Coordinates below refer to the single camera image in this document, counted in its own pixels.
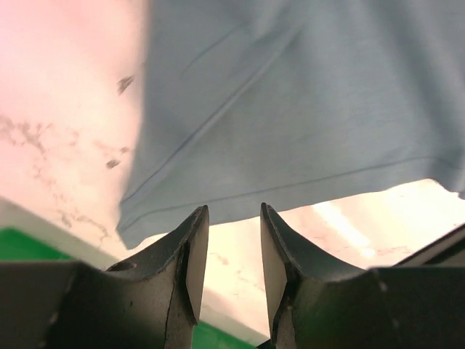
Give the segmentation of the blue-grey t-shirt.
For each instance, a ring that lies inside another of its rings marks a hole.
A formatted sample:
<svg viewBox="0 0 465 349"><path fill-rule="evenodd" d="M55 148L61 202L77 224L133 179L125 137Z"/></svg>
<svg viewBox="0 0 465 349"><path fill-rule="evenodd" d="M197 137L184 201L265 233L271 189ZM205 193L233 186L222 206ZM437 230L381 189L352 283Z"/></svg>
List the blue-grey t-shirt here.
<svg viewBox="0 0 465 349"><path fill-rule="evenodd" d="M117 230L134 248L423 179L464 192L462 1L154 1Z"/></svg>

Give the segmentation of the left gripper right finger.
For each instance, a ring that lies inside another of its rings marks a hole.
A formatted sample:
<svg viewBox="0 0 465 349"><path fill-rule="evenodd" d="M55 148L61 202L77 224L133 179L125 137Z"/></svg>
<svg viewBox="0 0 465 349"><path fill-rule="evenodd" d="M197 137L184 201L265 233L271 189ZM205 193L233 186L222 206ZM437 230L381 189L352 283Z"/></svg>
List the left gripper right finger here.
<svg viewBox="0 0 465 349"><path fill-rule="evenodd" d="M355 267L261 205L265 348L462 348L464 267Z"/></svg>

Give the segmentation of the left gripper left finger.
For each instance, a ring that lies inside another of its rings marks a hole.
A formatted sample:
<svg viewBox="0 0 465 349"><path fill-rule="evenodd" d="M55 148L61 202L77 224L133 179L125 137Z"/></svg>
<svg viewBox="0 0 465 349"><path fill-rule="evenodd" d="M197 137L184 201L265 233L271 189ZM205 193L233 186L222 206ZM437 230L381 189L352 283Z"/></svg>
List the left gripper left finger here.
<svg viewBox="0 0 465 349"><path fill-rule="evenodd" d="M200 318L209 211L100 270L79 260L1 264L3 348L189 348Z"/></svg>

